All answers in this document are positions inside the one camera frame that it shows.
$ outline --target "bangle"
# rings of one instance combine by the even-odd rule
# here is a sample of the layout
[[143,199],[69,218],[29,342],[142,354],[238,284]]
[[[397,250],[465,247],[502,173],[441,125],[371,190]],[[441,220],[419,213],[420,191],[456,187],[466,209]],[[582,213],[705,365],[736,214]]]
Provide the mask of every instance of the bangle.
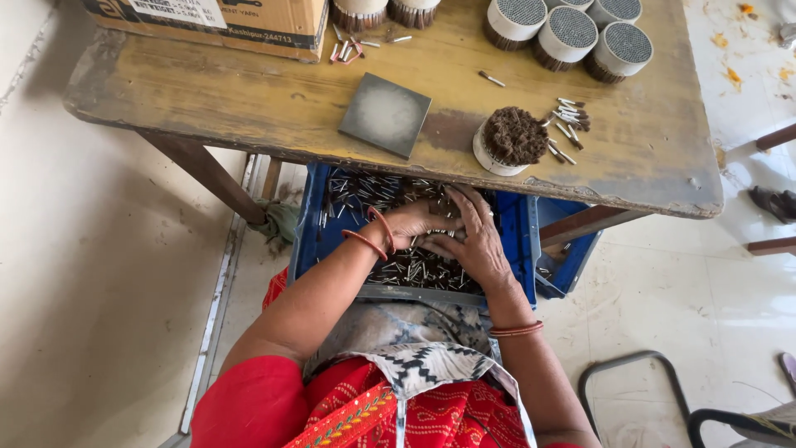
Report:
[[373,206],[368,207],[368,218],[372,216],[376,216],[376,219],[379,220],[384,225],[384,228],[387,230],[387,239],[389,240],[389,247],[390,253],[396,252],[396,243],[395,240],[392,238],[392,230],[390,229],[390,225],[387,223],[387,219],[384,218],[378,210],[376,210]]
[[517,328],[495,328],[490,329],[490,336],[492,337],[505,337],[505,336],[520,336],[537,332],[544,327],[541,320],[537,320],[535,324],[527,325],[525,327]]
[[381,250],[379,246],[376,246],[375,244],[373,244],[373,242],[371,242],[367,238],[351,230],[343,230],[342,233],[343,233],[343,238],[345,239],[348,239],[348,237],[355,237],[359,241],[364,242],[366,245],[370,246],[371,249],[376,251],[376,253],[379,255],[379,258],[381,258],[384,261],[387,261],[387,254],[384,253],[384,251]]

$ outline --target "woman's arm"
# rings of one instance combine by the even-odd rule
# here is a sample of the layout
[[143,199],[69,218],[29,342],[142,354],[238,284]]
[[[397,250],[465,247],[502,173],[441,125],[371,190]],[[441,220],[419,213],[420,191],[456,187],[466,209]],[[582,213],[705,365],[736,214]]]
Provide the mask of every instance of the woman's arm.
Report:
[[[484,288],[495,328],[517,328],[536,323],[528,298],[503,254],[490,206],[470,187],[449,189],[462,211],[467,231],[464,242],[434,234],[422,246],[455,257]],[[541,332],[499,338],[503,367],[517,380],[525,410],[539,446],[570,442],[584,448],[600,446],[586,413],[572,390],[561,363]]]
[[[386,218],[398,250],[427,230],[457,230],[462,220],[429,211],[428,201],[417,201],[389,211]],[[384,226],[373,221],[359,234],[388,247]],[[345,240],[328,257],[285,289],[232,346],[219,374],[245,360],[264,355],[290,358],[299,366],[318,350],[376,263],[376,251],[355,238]]]

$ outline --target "blue plastic crate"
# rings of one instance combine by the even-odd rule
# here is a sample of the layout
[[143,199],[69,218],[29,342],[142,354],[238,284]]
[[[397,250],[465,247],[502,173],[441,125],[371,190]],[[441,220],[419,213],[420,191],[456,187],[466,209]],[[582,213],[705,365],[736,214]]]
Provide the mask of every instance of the blue plastic crate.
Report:
[[[304,197],[296,226],[291,263],[287,270],[289,285],[342,243],[342,230],[358,230],[365,224],[362,217],[357,216],[358,222],[355,222],[352,214],[346,211],[340,218],[329,219],[325,228],[318,225],[326,178],[331,169],[334,168],[322,163],[307,165]],[[497,213],[501,217],[503,249],[515,277],[522,284],[529,302],[535,308],[534,273],[536,259],[540,254],[539,226],[536,221],[537,198],[502,191],[497,192],[496,197]],[[357,297],[443,301],[460,305],[486,306],[483,296],[406,286],[363,285]]]
[[[537,200],[537,213],[539,227],[547,226],[555,221],[566,218],[580,211],[589,208],[583,202],[566,201],[563,199],[539,198]],[[570,241],[567,257],[563,262],[558,262],[546,253],[541,252],[537,266],[550,271],[552,276],[545,280],[539,273],[536,273],[537,292],[545,298],[564,298],[577,285],[580,274],[586,266],[591,251],[597,244],[597,239],[602,233],[584,235]]]

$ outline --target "red sleeve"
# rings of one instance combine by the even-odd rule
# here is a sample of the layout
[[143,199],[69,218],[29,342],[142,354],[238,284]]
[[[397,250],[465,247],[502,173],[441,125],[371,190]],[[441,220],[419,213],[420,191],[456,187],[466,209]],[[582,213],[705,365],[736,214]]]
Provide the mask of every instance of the red sleeve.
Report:
[[191,447],[281,447],[310,415],[301,370],[282,356],[258,356],[218,377],[197,404]]

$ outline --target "green cloth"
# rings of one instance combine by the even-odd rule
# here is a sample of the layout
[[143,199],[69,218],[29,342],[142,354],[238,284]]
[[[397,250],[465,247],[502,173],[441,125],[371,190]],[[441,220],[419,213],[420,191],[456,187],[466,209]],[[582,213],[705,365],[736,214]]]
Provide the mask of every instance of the green cloth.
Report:
[[295,227],[299,222],[298,207],[279,199],[256,198],[254,202],[265,211],[265,223],[256,226],[249,222],[249,228],[265,235],[269,241],[279,237],[285,245],[293,244],[296,239]]

